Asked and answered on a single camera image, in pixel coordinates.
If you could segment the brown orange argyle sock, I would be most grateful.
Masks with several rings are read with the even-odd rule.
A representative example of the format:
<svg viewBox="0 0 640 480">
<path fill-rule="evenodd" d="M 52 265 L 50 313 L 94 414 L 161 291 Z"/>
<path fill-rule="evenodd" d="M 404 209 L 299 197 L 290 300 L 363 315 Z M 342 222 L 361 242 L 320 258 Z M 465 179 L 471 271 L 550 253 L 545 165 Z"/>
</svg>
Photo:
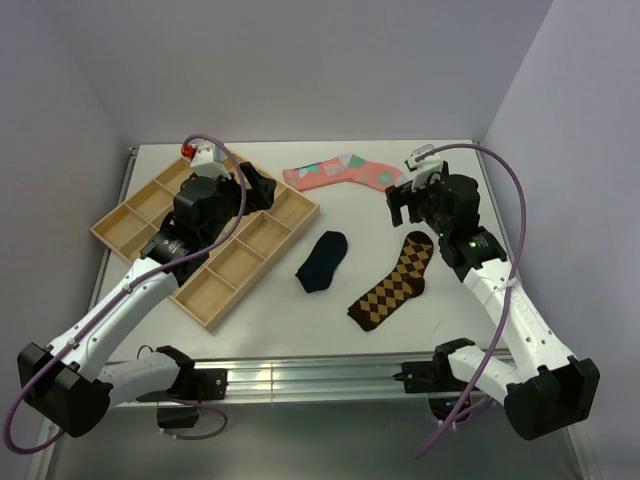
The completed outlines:
<svg viewBox="0 0 640 480">
<path fill-rule="evenodd" d="M 433 252 L 433 241 L 426 233 L 407 234 L 395 267 L 360 296 L 347 309 L 347 315 L 363 331 L 375 330 L 408 300 L 424 292 L 424 274 Z"/>
</svg>

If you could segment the navy ankle sock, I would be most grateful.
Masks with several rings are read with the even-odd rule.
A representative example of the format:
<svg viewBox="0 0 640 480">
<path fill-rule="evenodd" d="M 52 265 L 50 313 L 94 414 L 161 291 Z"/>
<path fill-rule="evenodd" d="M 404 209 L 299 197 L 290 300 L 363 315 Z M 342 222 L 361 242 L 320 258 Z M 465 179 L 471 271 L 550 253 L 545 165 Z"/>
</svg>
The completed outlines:
<svg viewBox="0 0 640 480">
<path fill-rule="evenodd" d="M 314 293 L 328 289 L 347 251 L 348 242 L 343 233 L 324 232 L 295 274 L 304 291 Z"/>
</svg>

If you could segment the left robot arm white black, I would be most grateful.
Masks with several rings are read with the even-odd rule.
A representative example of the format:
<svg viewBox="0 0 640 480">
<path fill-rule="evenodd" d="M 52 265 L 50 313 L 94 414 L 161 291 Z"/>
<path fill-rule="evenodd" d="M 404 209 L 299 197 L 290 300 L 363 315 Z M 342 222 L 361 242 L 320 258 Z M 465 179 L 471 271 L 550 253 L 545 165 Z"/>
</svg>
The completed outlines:
<svg viewBox="0 0 640 480">
<path fill-rule="evenodd" d="M 113 367 L 107 361 L 133 328 L 229 237 L 228 223 L 272 207 L 276 186 L 249 162 L 227 176 L 191 174 L 160 230 L 113 290 L 47 346 L 30 343 L 19 353 L 21 401 L 77 438 L 121 403 L 151 393 L 172 399 L 190 395 L 194 362 L 174 347 Z"/>
</svg>

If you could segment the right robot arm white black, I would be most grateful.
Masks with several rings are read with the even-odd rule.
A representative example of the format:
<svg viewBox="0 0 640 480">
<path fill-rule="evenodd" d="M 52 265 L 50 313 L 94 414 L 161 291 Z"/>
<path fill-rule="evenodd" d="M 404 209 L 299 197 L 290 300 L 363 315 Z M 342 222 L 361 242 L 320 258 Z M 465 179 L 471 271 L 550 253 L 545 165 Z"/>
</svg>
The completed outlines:
<svg viewBox="0 0 640 480">
<path fill-rule="evenodd" d="M 426 223 L 438 236 L 442 258 L 477 298 L 494 324 L 513 362 L 491 358 L 477 388 L 503 405 L 516 433 L 533 440 L 585 420 L 600 372 L 590 359 L 579 360 L 552 332 L 523 287 L 497 238 L 480 224 L 477 182 L 458 174 L 432 174 L 427 184 L 411 183 L 385 191 L 392 223 L 403 222 L 406 207 L 413 223 Z"/>
</svg>

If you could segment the pink patterned sock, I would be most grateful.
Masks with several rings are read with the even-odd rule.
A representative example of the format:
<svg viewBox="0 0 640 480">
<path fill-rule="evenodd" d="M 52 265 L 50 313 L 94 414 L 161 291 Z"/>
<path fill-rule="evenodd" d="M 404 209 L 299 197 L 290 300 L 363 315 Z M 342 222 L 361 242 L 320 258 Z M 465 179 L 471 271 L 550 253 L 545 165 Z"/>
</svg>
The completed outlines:
<svg viewBox="0 0 640 480">
<path fill-rule="evenodd" d="M 384 192 L 390 186 L 407 181 L 398 168 L 368 161 L 355 154 L 341 154 L 331 159 L 282 171 L 284 182 L 298 190 L 307 191 L 338 183 L 355 183 Z"/>
</svg>

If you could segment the wooden compartment tray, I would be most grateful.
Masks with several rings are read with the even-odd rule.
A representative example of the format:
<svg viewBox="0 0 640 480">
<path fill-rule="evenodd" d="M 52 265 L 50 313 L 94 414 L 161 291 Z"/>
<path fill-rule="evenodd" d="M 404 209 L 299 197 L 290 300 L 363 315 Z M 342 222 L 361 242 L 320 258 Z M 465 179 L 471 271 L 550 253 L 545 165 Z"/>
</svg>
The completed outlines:
<svg viewBox="0 0 640 480">
<path fill-rule="evenodd" d="M 170 196 L 191 174 L 189 160 L 176 160 L 94 224 L 91 232 L 131 264 L 159 231 L 172 206 Z M 274 206 L 243 217 L 231 237 L 209 254 L 171 299 L 206 330 L 213 331 L 319 213 L 318 204 L 279 181 Z"/>
</svg>

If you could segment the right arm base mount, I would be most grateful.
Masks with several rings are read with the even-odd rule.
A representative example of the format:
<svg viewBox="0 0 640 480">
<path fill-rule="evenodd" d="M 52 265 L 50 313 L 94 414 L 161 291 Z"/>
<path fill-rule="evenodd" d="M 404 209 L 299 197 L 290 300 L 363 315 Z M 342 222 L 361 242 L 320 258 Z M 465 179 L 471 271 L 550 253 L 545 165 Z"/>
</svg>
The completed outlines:
<svg viewBox="0 0 640 480">
<path fill-rule="evenodd" d="M 403 362 L 401 371 L 394 374 L 393 379 L 403 384 L 406 394 L 453 392 L 453 397 L 428 399 L 431 415 L 437 422 L 444 422 L 459 394 L 466 388 L 465 382 L 454 378 L 448 356 L 462 347 L 474 345 L 473 341 L 466 338 L 441 344 L 436 347 L 431 360 Z"/>
</svg>

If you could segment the aluminium frame rail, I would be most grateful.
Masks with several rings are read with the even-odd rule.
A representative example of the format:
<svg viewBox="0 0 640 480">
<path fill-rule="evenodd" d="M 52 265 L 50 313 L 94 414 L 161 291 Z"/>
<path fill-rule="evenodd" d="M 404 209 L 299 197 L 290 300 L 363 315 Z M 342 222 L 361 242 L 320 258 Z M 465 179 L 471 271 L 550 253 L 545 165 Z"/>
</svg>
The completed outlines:
<svg viewBox="0 0 640 480">
<path fill-rule="evenodd" d="M 433 387 L 405 391 L 394 377 L 408 362 L 427 362 L 425 354 L 378 354 L 244 360 L 197 360 L 195 369 L 210 375 L 203 389 L 208 403 L 278 404 L 455 397 L 455 390 Z"/>
</svg>

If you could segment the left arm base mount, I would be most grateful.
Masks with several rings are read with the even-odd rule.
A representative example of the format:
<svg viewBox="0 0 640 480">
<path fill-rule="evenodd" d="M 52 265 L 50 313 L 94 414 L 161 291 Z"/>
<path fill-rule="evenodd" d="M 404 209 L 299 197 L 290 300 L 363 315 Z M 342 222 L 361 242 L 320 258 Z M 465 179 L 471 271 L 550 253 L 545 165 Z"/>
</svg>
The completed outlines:
<svg viewBox="0 0 640 480">
<path fill-rule="evenodd" d="M 198 404 L 204 400 L 223 400 L 228 384 L 227 377 L 228 371 L 223 368 L 194 369 L 192 379 L 179 398 L 196 401 Z M 179 430 L 195 427 L 202 415 L 201 410 L 193 406 L 156 408 L 158 427 L 176 434 L 179 434 Z"/>
</svg>

